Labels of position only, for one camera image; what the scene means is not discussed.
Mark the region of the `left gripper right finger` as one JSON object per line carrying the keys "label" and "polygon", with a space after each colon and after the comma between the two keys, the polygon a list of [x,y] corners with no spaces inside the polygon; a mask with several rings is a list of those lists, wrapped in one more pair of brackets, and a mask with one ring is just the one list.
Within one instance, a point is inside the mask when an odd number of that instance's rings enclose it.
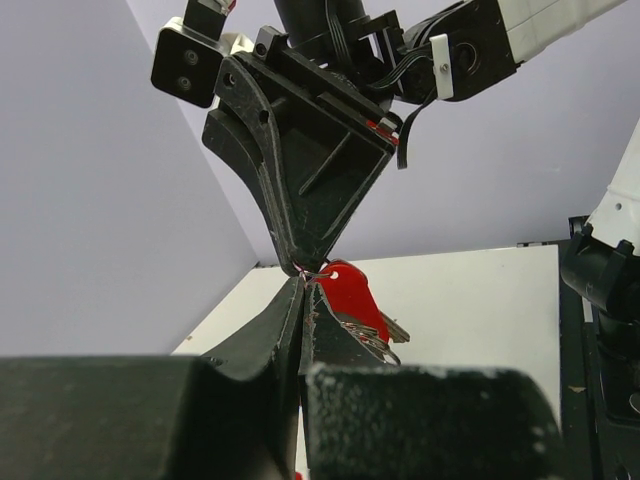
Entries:
{"label": "left gripper right finger", "polygon": [[566,479],[551,406],[526,374],[394,366],[307,289],[301,381],[314,479]]}

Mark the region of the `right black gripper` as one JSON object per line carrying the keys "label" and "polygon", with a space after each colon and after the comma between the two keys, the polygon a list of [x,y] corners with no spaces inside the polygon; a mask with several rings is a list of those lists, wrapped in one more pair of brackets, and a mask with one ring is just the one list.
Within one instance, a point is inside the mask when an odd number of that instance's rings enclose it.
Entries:
{"label": "right black gripper", "polygon": [[[314,102],[293,108],[277,126],[251,70],[257,63]],[[281,269],[319,269],[395,153],[401,121],[344,74],[290,48],[273,27],[260,28],[254,57],[240,52],[222,61],[215,93],[202,143],[249,189]]]}

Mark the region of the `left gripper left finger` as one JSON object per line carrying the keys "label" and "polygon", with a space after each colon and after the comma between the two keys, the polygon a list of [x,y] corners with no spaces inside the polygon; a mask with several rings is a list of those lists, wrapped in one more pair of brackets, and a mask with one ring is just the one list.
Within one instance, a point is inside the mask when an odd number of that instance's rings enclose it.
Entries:
{"label": "left gripper left finger", "polygon": [[199,356],[1,362],[5,479],[291,479],[305,285]]}

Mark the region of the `red handled metal keyring holder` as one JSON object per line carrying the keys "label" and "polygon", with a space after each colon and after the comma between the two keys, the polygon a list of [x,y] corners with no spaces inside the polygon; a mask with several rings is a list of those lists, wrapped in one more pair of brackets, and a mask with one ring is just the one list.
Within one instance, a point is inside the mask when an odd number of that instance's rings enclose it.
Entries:
{"label": "red handled metal keyring holder", "polygon": [[384,312],[381,312],[381,316],[389,333],[387,341],[382,339],[376,328],[366,326],[358,320],[349,319],[342,321],[341,324],[378,360],[386,364],[400,365],[401,360],[389,346],[389,342],[408,343],[411,339],[410,334]]}

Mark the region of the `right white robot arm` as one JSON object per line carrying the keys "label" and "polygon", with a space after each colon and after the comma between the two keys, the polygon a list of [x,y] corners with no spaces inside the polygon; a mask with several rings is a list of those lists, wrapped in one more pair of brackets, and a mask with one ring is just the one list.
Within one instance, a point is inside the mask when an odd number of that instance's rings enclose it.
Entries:
{"label": "right white robot arm", "polygon": [[283,31],[261,29],[226,56],[207,148],[254,197],[278,262],[318,272],[390,160],[407,165],[411,118],[469,99],[550,44],[611,11],[611,1],[459,1],[409,29],[358,1],[281,1]]}

